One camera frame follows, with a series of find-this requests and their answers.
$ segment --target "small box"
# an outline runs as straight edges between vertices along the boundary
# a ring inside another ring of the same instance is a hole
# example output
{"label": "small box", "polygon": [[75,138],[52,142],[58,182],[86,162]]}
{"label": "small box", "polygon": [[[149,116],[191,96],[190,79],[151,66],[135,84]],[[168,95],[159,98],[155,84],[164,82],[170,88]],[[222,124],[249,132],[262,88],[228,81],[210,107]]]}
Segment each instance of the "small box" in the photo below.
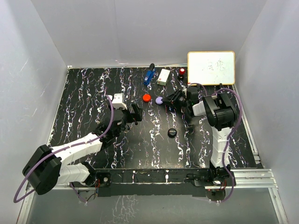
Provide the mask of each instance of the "small box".
{"label": "small box", "polygon": [[159,75],[159,78],[157,80],[157,83],[159,85],[166,85],[168,76],[169,76],[170,71],[167,69],[162,69]]}

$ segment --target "red bottle cap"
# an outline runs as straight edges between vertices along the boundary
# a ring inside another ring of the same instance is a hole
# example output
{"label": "red bottle cap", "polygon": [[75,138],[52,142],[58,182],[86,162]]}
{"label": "red bottle cap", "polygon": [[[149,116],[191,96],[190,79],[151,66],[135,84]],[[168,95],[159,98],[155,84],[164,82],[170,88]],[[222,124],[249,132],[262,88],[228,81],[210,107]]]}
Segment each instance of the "red bottle cap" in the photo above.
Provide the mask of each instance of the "red bottle cap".
{"label": "red bottle cap", "polygon": [[181,68],[180,70],[179,70],[179,74],[182,76],[183,74],[185,74],[185,69],[183,69],[183,68]]}
{"label": "red bottle cap", "polygon": [[145,95],[142,97],[142,99],[143,99],[144,102],[149,102],[150,99],[151,99],[151,97],[150,97],[149,94],[145,94]]}

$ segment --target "purple disc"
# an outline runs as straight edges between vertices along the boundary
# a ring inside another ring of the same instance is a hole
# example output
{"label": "purple disc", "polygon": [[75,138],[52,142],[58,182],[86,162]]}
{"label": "purple disc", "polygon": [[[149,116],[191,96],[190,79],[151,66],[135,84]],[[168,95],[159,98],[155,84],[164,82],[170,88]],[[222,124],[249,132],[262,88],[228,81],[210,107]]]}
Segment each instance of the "purple disc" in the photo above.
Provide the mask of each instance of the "purple disc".
{"label": "purple disc", "polygon": [[163,103],[162,99],[163,99],[163,97],[157,97],[156,98],[156,104],[161,105]]}

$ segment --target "small whiteboard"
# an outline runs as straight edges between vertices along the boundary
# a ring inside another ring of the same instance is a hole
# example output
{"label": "small whiteboard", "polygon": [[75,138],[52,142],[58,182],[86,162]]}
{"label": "small whiteboard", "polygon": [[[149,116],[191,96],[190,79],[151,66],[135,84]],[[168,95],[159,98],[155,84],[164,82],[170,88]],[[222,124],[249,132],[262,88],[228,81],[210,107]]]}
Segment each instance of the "small whiteboard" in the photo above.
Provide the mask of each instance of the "small whiteboard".
{"label": "small whiteboard", "polygon": [[235,53],[233,51],[189,52],[188,83],[235,84]]}

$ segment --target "black marble table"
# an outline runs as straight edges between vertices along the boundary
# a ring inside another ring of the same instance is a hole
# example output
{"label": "black marble table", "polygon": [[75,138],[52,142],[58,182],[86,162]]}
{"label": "black marble table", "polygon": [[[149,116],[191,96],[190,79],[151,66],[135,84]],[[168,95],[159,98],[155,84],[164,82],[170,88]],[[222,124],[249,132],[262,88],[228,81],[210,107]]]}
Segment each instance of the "black marble table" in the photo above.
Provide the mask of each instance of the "black marble table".
{"label": "black marble table", "polygon": [[[178,67],[171,71],[166,86],[156,84],[162,68],[157,68],[148,86],[143,84],[147,68],[70,69],[65,83],[50,145],[58,146],[92,132],[108,109],[105,95],[124,93],[126,104],[136,102],[143,108],[143,121],[122,133],[109,148],[81,158],[94,168],[208,168],[212,156],[213,134],[205,116],[188,118],[181,111],[156,105],[158,96],[168,96],[187,84],[177,80]],[[212,94],[215,86],[206,86]],[[152,101],[145,103],[144,94]],[[237,106],[230,93],[233,105]],[[167,136],[169,128],[178,131],[176,138]],[[243,122],[230,141],[229,157],[234,168],[256,168]]]}

